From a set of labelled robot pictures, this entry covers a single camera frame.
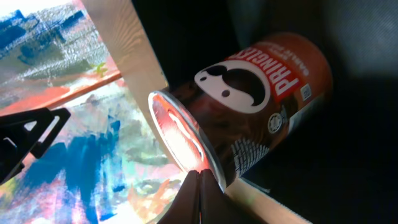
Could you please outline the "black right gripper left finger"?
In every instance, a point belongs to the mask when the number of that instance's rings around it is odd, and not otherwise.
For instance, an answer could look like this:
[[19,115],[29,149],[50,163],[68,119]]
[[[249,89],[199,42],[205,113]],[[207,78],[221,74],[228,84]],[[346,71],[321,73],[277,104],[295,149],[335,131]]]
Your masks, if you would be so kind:
[[2,116],[1,184],[22,171],[28,154],[40,159],[70,116],[66,108],[39,108]]

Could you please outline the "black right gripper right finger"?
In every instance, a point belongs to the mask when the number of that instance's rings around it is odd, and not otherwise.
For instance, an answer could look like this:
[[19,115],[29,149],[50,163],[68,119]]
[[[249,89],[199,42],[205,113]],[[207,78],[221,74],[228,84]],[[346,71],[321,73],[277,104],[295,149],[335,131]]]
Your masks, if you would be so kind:
[[264,223],[254,213],[235,204],[221,190],[209,169],[188,172],[161,224]]

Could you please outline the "brown Pringles can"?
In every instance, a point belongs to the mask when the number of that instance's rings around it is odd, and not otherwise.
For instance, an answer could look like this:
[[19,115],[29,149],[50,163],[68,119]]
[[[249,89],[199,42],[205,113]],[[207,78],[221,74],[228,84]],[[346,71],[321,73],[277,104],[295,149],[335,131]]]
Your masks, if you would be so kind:
[[307,38],[269,35],[189,82],[149,94],[156,128],[179,168],[209,169],[227,188],[316,111],[331,68]]

